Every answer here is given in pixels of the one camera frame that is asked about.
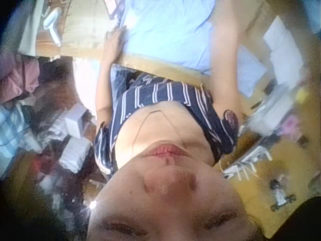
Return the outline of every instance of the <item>pink clothing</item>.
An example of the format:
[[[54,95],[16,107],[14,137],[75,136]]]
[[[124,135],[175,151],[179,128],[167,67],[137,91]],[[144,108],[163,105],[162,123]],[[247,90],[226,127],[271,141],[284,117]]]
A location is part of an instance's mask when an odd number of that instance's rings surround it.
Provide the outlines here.
[[[25,88],[23,78],[25,66]],[[21,55],[0,55],[0,104],[20,96],[25,91],[32,93],[39,86],[39,63],[36,58]]]

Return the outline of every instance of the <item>nose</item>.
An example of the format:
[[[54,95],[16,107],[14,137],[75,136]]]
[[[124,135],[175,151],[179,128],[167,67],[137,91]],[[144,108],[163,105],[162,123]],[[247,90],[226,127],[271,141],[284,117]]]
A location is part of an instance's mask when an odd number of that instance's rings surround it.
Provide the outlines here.
[[[170,203],[188,200],[197,188],[195,173],[175,165],[146,172],[144,184],[148,195]]]

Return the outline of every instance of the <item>eye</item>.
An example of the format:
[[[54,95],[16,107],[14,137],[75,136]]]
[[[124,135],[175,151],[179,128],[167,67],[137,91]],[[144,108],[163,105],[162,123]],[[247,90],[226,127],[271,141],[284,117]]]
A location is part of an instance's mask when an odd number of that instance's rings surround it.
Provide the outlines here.
[[[134,229],[123,223],[107,223],[106,229],[108,231],[120,232],[131,237],[142,237],[148,234],[145,230]]]
[[[227,213],[223,215],[216,215],[212,217],[204,226],[206,230],[213,229],[215,227],[220,227],[226,224],[227,222],[232,221],[237,217],[236,213]]]

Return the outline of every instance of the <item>white box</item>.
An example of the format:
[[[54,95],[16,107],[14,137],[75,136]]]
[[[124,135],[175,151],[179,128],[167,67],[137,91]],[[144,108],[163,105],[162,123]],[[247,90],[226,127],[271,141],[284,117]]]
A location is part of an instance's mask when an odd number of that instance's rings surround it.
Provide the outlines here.
[[[87,127],[84,115],[87,109],[81,104],[75,104],[65,116],[65,122],[69,135],[81,138]]]

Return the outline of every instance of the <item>hand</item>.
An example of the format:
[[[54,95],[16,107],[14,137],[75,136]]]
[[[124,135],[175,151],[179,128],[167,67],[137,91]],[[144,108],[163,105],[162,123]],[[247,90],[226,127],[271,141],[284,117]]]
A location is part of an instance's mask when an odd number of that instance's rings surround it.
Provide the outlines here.
[[[124,42],[122,36],[126,30],[123,28],[114,28],[111,32],[107,32],[104,43],[103,57],[101,64],[104,66],[111,66],[122,51]]]

